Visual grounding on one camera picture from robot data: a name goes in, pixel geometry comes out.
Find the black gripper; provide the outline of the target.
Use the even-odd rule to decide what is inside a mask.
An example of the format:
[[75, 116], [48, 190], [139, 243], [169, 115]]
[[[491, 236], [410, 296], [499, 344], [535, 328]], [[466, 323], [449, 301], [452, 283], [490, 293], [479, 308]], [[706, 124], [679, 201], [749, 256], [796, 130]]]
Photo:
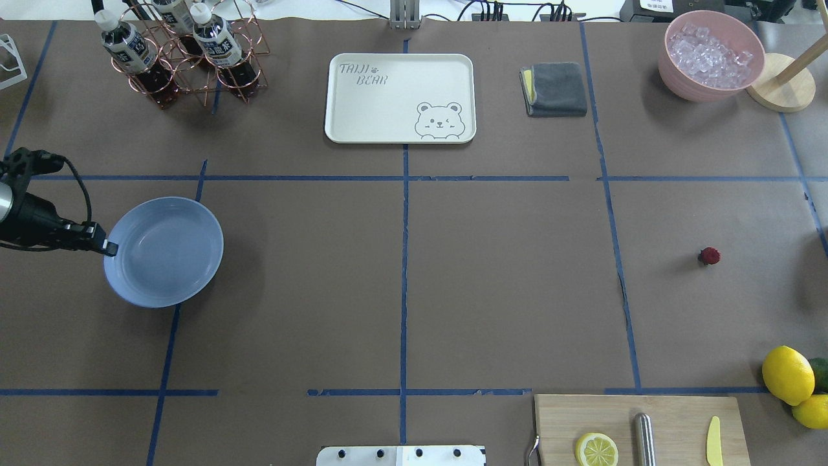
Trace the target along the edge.
[[28, 192], [33, 177], [62, 170], [65, 157], [45, 150], [18, 148], [2, 161], [2, 247], [29, 252], [62, 249], [118, 254], [119, 245], [107, 240], [105, 230], [94, 221], [66, 225], [50, 201]]

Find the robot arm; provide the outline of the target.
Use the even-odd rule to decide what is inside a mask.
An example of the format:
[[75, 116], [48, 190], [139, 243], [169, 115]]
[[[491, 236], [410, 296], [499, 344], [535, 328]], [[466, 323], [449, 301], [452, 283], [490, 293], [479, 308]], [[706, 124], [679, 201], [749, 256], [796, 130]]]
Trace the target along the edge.
[[[85, 198], [86, 219], [77, 223], [58, 215], [50, 201], [28, 192], [35, 176], [70, 168]], [[69, 159], [45, 150], [18, 148], [2, 161], [2, 248], [23, 252], [53, 250], [91, 251], [115, 257], [119, 246], [107, 239], [103, 227], [92, 219], [89, 192]]]

